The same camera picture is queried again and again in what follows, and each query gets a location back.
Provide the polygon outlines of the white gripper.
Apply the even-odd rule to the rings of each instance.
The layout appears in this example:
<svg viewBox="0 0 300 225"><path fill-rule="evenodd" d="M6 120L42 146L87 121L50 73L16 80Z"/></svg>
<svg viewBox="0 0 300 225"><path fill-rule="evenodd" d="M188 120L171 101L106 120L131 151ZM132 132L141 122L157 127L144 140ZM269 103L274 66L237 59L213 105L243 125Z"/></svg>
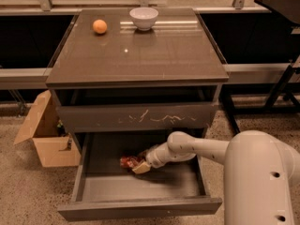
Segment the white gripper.
<svg viewBox="0 0 300 225"><path fill-rule="evenodd" d="M148 150L138 154L138 158L146 159L134 167L132 171L136 174L148 173L153 168L163 167L167 163L168 146L166 144L155 145Z"/></svg>

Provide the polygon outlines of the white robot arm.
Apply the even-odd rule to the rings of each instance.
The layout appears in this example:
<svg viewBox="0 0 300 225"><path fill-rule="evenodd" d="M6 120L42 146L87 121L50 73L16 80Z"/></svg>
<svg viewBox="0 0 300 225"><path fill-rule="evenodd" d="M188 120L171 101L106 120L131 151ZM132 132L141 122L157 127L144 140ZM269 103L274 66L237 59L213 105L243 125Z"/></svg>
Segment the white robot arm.
<svg viewBox="0 0 300 225"><path fill-rule="evenodd" d="M176 131L148 149L133 171L196 156L224 166L225 225L295 225L290 187L300 181L300 154L265 132L240 132L227 142Z"/></svg>

